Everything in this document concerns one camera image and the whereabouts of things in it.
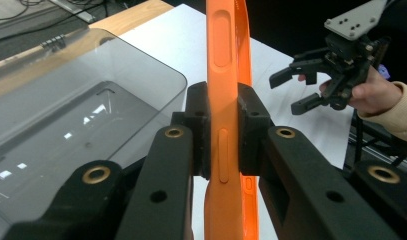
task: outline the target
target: screw hole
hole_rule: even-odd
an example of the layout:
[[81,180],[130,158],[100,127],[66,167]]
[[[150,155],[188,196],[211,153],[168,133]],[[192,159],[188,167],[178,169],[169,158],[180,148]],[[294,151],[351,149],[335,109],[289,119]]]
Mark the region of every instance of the screw hole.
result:
[[336,191],[328,191],[326,195],[327,195],[327,198],[333,202],[337,202],[337,203],[344,202],[343,196]]
[[294,138],[296,136],[294,131],[288,128],[277,129],[276,133],[283,138]]
[[385,183],[397,184],[400,182],[400,177],[394,171],[381,167],[381,166],[370,166],[368,168],[368,173],[376,178],[377,180]]
[[170,138],[178,138],[181,137],[183,134],[184,132],[179,128],[170,128],[165,131],[165,136]]
[[168,195],[165,191],[159,190],[150,195],[150,200],[154,203],[161,203],[168,199]]
[[97,184],[106,180],[110,175],[110,169],[105,166],[95,166],[88,169],[82,176],[86,184]]

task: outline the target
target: black cable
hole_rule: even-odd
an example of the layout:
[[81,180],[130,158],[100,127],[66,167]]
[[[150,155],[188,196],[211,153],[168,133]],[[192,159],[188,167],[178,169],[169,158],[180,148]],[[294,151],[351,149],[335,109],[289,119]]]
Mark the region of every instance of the black cable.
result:
[[87,6],[87,5],[91,5],[91,2],[93,0],[86,0],[85,3],[83,3],[84,1],[78,1],[78,0],[67,0],[67,1],[74,4],[74,5]]
[[19,17],[20,15],[24,14],[26,11],[28,11],[28,9],[29,9],[29,4],[26,4],[26,5],[25,5],[25,4],[22,3],[22,1],[19,1],[19,3],[22,4],[23,6],[25,6],[25,8],[24,8],[20,13],[14,15],[14,16],[11,16],[11,17],[0,18],[0,21],[10,20],[10,19],[13,19],[13,18],[17,18],[17,17]]
[[108,0],[103,0],[103,5],[104,5],[104,13],[106,17],[109,17],[109,9],[107,8],[107,1]]
[[37,1],[19,0],[19,2],[20,2],[20,4],[22,4],[23,6],[32,7],[32,6],[37,6],[38,4],[44,2],[44,0],[37,0]]
[[45,30],[45,29],[54,27],[54,26],[56,26],[57,24],[60,24],[60,23],[62,23],[62,22],[64,22],[64,21],[68,20],[68,19],[71,18],[71,17],[74,17],[74,16],[76,16],[76,15],[78,15],[78,14],[81,14],[81,13],[83,13],[83,12],[85,12],[85,11],[88,11],[88,10],[90,10],[90,9],[99,7],[99,6],[103,5],[103,4],[104,4],[104,1],[101,2],[100,4],[96,4],[96,5],[91,6],[91,7],[89,7],[89,8],[83,9],[83,10],[81,10],[81,11],[75,13],[75,14],[70,15],[69,17],[66,17],[66,18],[64,18],[64,19],[62,19],[62,20],[60,20],[60,21],[57,21],[57,22],[55,22],[55,23],[53,23],[53,24],[50,24],[50,25],[48,25],[48,26],[41,27],[41,28],[37,28],[37,29],[28,30],[28,31],[25,31],[25,32],[16,33],[16,34],[9,35],[9,36],[6,36],[6,37],[2,37],[2,38],[0,38],[0,41],[4,41],[4,40],[10,39],[10,38],[14,38],[14,37],[19,37],[19,36],[22,36],[22,35],[25,35],[25,34],[29,34],[29,33],[39,32],[39,31],[42,31],[42,30]]

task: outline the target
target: transparent plastic lid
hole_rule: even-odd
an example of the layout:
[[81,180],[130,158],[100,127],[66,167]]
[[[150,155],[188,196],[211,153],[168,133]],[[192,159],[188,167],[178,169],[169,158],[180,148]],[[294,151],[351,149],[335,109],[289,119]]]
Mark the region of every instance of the transparent plastic lid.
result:
[[87,29],[0,62],[0,238],[33,220],[83,164],[147,154],[185,94],[182,74]]

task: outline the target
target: orange plastic object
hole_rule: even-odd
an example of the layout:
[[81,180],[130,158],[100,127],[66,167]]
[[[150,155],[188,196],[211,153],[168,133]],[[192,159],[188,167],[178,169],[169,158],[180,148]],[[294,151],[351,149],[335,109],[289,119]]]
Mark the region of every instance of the orange plastic object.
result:
[[212,169],[205,238],[258,239],[255,179],[238,170],[237,82],[251,85],[247,10],[244,0],[206,3]]
[[[252,86],[250,31],[245,0],[235,0],[235,26],[238,50],[238,82]],[[257,182],[255,176],[241,176],[244,240],[259,239]]]

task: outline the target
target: robotic arm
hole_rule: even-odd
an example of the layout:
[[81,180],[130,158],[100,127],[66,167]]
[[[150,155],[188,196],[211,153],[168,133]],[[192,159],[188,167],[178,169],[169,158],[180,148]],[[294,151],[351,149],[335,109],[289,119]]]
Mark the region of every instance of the robotic arm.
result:
[[331,83],[321,95],[314,93],[291,106],[293,115],[301,115],[319,106],[330,105],[335,110],[346,107],[352,88],[363,83],[370,66],[375,68],[387,50],[388,38],[371,41],[367,33],[378,24],[386,0],[373,0],[333,19],[324,26],[332,31],[326,38],[327,47],[296,55],[293,63],[269,78],[275,88],[292,78],[306,75],[306,84],[316,84],[316,74],[326,73]]

